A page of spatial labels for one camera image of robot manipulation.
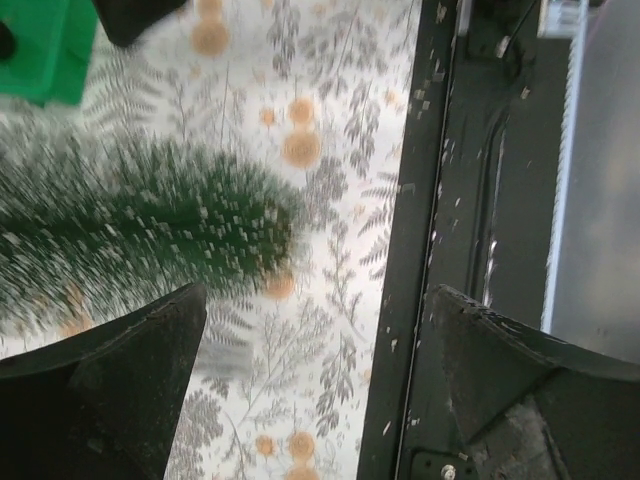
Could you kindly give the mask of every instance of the artificial pine branch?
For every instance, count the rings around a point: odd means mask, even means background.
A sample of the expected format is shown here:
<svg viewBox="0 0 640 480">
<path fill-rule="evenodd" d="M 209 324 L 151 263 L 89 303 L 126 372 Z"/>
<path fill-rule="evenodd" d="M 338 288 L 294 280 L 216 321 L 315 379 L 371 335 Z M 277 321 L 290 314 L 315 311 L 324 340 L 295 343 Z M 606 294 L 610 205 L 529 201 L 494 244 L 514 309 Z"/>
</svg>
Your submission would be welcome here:
<svg viewBox="0 0 640 480">
<path fill-rule="evenodd" d="M 192 281 L 256 291 L 290 262 L 300 206 L 268 171 L 204 146 L 4 127 L 0 334 L 73 323 L 78 290 L 97 322 Z"/>
</svg>

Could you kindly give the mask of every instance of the green plastic container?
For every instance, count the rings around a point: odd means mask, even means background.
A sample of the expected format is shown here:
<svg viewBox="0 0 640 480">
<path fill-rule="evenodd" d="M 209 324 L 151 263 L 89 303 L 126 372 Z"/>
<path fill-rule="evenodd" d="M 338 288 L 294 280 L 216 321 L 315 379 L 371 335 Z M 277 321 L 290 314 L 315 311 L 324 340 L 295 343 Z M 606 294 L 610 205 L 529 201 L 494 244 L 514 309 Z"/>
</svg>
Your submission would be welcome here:
<svg viewBox="0 0 640 480">
<path fill-rule="evenodd" d="M 0 61 L 0 94 L 79 104 L 98 24 L 91 0 L 0 0 L 0 19 L 17 41 Z"/>
</svg>

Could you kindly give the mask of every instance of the patterned fabric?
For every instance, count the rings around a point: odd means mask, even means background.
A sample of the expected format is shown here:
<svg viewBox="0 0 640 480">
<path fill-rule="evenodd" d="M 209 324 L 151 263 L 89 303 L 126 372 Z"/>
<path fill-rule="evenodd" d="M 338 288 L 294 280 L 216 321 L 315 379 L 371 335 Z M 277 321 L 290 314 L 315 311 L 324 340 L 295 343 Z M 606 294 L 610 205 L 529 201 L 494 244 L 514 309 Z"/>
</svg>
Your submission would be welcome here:
<svg viewBox="0 0 640 480">
<path fill-rule="evenodd" d="M 205 142 L 305 198 L 299 265 L 209 310 L 201 365 L 223 329 L 254 342 L 252 374 L 194 374 L 168 480 L 355 478 L 419 14 L 418 0 L 199 0 L 129 52 L 101 33 L 79 111 L 3 103 L 9 118 Z"/>
</svg>

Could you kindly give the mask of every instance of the black round knob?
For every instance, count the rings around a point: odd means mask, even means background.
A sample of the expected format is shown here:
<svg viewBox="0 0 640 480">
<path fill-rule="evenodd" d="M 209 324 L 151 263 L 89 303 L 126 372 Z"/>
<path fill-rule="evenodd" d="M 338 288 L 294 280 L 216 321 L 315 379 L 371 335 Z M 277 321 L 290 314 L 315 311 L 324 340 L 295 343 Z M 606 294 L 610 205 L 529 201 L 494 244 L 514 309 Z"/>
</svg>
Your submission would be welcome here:
<svg viewBox="0 0 640 480">
<path fill-rule="evenodd" d="M 0 22 L 0 60 L 9 60 L 16 53 L 16 37 L 9 27 Z"/>
</svg>

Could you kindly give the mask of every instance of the green bristle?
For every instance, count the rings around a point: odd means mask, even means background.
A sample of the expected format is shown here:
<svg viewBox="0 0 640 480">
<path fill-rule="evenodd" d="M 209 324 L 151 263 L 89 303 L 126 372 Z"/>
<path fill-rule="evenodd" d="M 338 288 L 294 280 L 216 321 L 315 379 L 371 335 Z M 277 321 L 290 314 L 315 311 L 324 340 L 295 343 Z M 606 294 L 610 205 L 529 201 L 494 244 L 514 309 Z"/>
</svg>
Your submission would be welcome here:
<svg viewBox="0 0 640 480">
<path fill-rule="evenodd" d="M 70 288 L 98 321 L 193 281 L 252 293 L 296 244 L 298 190 L 204 146 L 21 123 L 0 167 L 0 334 L 73 322 Z"/>
</svg>

